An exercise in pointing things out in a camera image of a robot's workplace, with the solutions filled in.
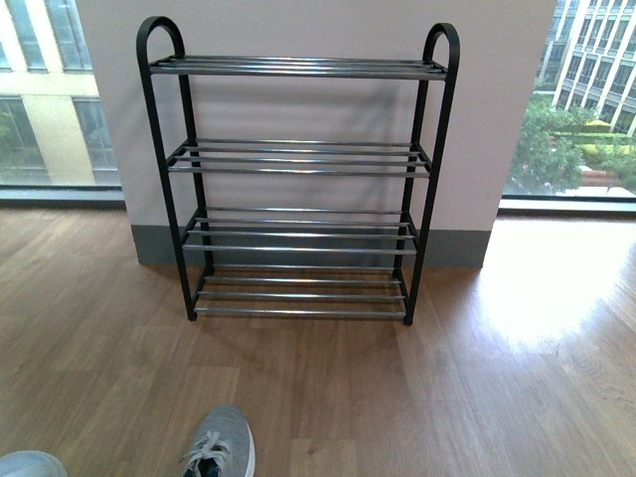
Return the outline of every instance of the black metal frame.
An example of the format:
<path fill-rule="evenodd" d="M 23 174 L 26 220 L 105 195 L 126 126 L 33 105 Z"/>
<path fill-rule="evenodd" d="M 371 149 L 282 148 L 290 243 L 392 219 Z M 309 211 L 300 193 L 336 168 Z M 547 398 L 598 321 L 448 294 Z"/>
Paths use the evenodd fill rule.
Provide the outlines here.
<path fill-rule="evenodd" d="M 169 35 L 174 46 L 174 55 L 150 63 L 148 61 L 147 42 L 150 34 L 156 28 L 163 28 Z M 445 36 L 449 44 L 448 66 L 444 67 L 433 60 L 435 45 L 440 36 Z M 189 320 L 196 320 L 198 312 L 231 313 L 245 315 L 273 315 L 276 317 L 287 316 L 308 316 L 310 318 L 335 318 L 344 316 L 349 319 L 365 318 L 399 318 L 405 325 L 411 325 L 417 291 L 420 284 L 430 221 L 433 213 L 435 194 L 441 168 L 442 155 L 446 141 L 446 133 L 450 119 L 452 98 L 455 90 L 457 70 L 459 67 L 459 37 L 455 28 L 450 24 L 436 24 L 430 30 L 422 61 L 388 61 L 388 60 L 345 60 L 345 59 L 282 59 L 282 58 L 256 58 L 256 57 L 196 57 L 187 56 L 184 42 L 179 29 L 170 19 L 166 17 L 150 17 L 141 25 L 137 34 L 137 61 L 141 74 L 150 131 L 159 168 L 161 187 L 165 199 L 170 233 L 175 251 L 177 267 L 181 279 L 186 310 Z M 161 125 L 157 111 L 157 103 L 152 84 L 152 76 L 155 74 L 177 75 L 179 77 L 179 87 L 186 124 L 187 139 L 169 156 L 164 150 Z M 415 102 L 415 113 L 410 142 L 408 144 L 395 143 L 338 143 L 324 141 L 277 141 L 277 140 L 254 140 L 239 141 L 227 139 L 202 139 L 197 136 L 195 117 L 193 111 L 192 94 L 190 90 L 189 75 L 240 75 L 240 76 L 301 76 L 301 77 L 335 77 L 335 78 L 365 78 L 381 80 L 418 80 L 417 99 Z M 431 80 L 444 81 L 444 91 L 441 108 L 437 122 L 437 132 L 432 156 L 428 156 L 420 144 L 421 129 L 423 126 L 426 97 L 428 94 L 428 83 Z M 232 157 L 209 157 L 203 156 L 206 153 L 225 153 Z M 253 154 L 264 154 L 265 157 L 254 158 Z M 291 157 L 302 157 L 303 154 L 319 155 L 320 159 L 285 159 L 287 155 Z M 368 159 L 334 159 L 334 155 L 355 155 L 364 156 Z M 405 157 L 406 162 L 391 161 L 390 157 Z M 254 164 L 265 164 L 266 169 L 258 168 Z M 289 164 L 295 169 L 285 169 Z M 188 221 L 185 230 L 180 232 L 177 221 L 175 202 L 170 183 L 170 173 L 192 173 L 194 178 L 195 193 L 197 198 L 197 210 Z M 325 211 L 325 210 L 289 210 L 289 209 L 242 209 L 242 208 L 213 208 L 208 207 L 206 200 L 206 189 L 203 182 L 203 174 L 206 172 L 231 173 L 231 174 L 312 174 L 318 176 L 348 175 L 358 177 L 401 177 L 404 178 L 402 203 L 399 211 Z M 421 228 L 418 232 L 410 214 L 412 191 L 414 180 L 418 178 L 428 179 L 428 189 L 423 208 Z M 347 221 L 319 221 L 319 220 L 256 220 L 245 221 L 236 219 L 233 216 L 229 220 L 219 220 L 210 217 L 210 213 L 237 213 L 253 212 L 275 215 L 278 212 L 287 214 L 300 213 L 304 216 L 311 214 L 363 214 L 373 216 L 390 217 L 399 216 L 397 223 L 387 222 L 350 222 Z M 272 224 L 282 227 L 282 230 L 265 232 L 245 232 L 244 230 L 218 231 L 214 225 L 218 222 L 229 223 L 230 225 L 242 226 L 245 224 Z M 324 233 L 323 227 L 338 227 L 351 229 L 353 232 Z M 397 231 L 391 234 L 371 233 L 360 234 L 359 228 L 391 229 Z M 199 236 L 203 244 L 191 244 L 188 240 L 191 236 Z M 230 237 L 268 237 L 268 238 L 294 238 L 294 239 L 390 239 L 396 243 L 393 251 L 387 248 L 366 248 L 360 247 L 330 247 L 320 246 L 235 246 L 213 244 L 214 236 Z M 406 249 L 406 244 L 411 244 L 414 250 Z M 195 286 L 191 291 L 186 269 L 186 258 L 184 249 L 201 250 L 205 257 L 205 267 Z M 215 267 L 213 252 L 216 250 L 262 250 L 283 252 L 303 252 L 303 253 L 351 253 L 351 254 L 392 254 L 395 256 L 393 267 L 324 267 L 324 266 L 297 266 L 289 264 L 258 265 L 270 271 L 289 271 L 301 269 L 304 271 L 326 269 L 339 271 L 355 270 L 365 273 L 387 272 L 393 275 L 394 280 L 342 280 L 342 279 L 310 279 L 298 280 L 295 278 L 248 278 L 241 281 L 240 278 L 231 278 L 229 281 L 239 281 L 242 284 L 250 284 L 254 280 L 260 282 L 285 282 L 298 284 L 312 282 L 317 284 L 331 283 L 335 285 L 354 284 L 374 284 L 385 283 L 396 285 L 401 295 L 351 295 L 342 294 L 307 294 L 307 293 L 243 293 L 243 292 L 209 292 L 203 291 L 207 282 L 223 281 L 213 275 L 217 268 L 241 269 L 244 265 L 218 265 Z M 415 262 L 413 276 L 410 287 L 406 286 L 402 274 L 402 257 L 405 254 L 414 254 Z M 333 299 L 365 301 L 393 301 L 403 302 L 403 311 L 377 312 L 377 311 L 320 311 L 320 310 L 272 310 L 272 309 L 242 309 L 242 308 L 206 308 L 198 307 L 197 301 L 201 296 L 212 296 L 227 298 L 252 296 L 257 299 L 297 299 L 300 301 L 308 299 Z"/>

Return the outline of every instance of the tree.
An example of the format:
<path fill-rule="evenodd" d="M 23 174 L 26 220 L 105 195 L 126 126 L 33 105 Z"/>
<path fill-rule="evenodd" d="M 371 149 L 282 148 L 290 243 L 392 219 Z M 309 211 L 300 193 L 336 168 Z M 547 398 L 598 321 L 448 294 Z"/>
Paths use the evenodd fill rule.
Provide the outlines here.
<path fill-rule="evenodd" d="M 580 109 L 573 114 L 551 105 L 551 97 L 533 94 L 526 110 L 506 194 L 553 195 L 580 186 L 580 148 L 557 131 L 575 131 L 586 120 Z"/>

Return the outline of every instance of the gray baseboard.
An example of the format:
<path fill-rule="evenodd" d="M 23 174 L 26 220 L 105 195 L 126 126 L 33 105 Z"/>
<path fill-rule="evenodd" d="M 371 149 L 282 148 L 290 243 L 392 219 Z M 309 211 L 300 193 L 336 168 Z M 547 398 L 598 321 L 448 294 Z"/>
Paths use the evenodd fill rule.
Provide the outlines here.
<path fill-rule="evenodd" d="M 132 226 L 132 235 L 137 248 L 137 259 L 141 264 L 174 263 L 174 251 L 170 240 L 170 229 L 167 226 Z M 490 231 L 430 231 L 428 247 L 424 266 L 450 266 L 450 267 L 481 267 L 484 262 Z M 232 244 L 249 244 L 233 240 Z M 260 245 L 267 246 L 267 241 L 261 240 Z M 293 246 L 298 243 L 287 242 L 283 246 Z M 346 240 L 340 239 L 337 243 L 313 241 L 310 246 L 351 246 Z M 356 247 L 377 247 L 377 241 L 370 239 L 365 245 L 357 240 Z M 384 247 L 394 246 L 385 242 Z M 325 256 L 318 253 L 280 253 L 265 252 L 247 253 L 236 252 L 234 256 L 225 255 L 227 262 L 232 263 L 301 263 L 301 264 L 327 264 L 327 265 L 391 265 L 393 258 L 390 255 L 355 255 L 349 256 L 343 253 Z M 189 262 L 203 263 L 203 255 L 200 252 L 192 252 L 187 256 Z"/>

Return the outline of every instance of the curved top handle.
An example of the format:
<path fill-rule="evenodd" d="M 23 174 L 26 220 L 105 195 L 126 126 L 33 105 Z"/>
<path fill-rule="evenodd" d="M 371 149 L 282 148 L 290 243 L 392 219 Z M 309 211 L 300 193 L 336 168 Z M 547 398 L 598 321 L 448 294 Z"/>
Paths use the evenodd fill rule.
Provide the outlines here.
<path fill-rule="evenodd" d="M 186 54 L 181 32 L 179 32 L 175 22 L 168 17 L 148 17 L 137 32 L 137 63 L 142 70 L 148 68 L 148 37 L 157 27 L 161 27 L 168 32 L 177 57 L 183 57 Z"/>
<path fill-rule="evenodd" d="M 457 30 L 450 23 L 437 23 L 430 29 L 424 44 L 424 54 L 422 59 L 426 63 L 433 63 L 433 52 L 435 45 L 441 35 L 448 40 L 448 67 L 450 77 L 455 78 L 459 68 L 459 35 Z"/>

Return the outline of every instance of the person's foot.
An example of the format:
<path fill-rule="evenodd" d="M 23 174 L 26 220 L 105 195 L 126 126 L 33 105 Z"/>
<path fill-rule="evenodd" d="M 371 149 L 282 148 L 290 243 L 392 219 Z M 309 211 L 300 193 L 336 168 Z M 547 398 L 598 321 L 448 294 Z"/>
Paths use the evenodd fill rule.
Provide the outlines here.
<path fill-rule="evenodd" d="M 190 451 L 184 477 L 252 477 L 256 456 L 249 424 L 233 405 L 221 405 L 204 419 Z"/>

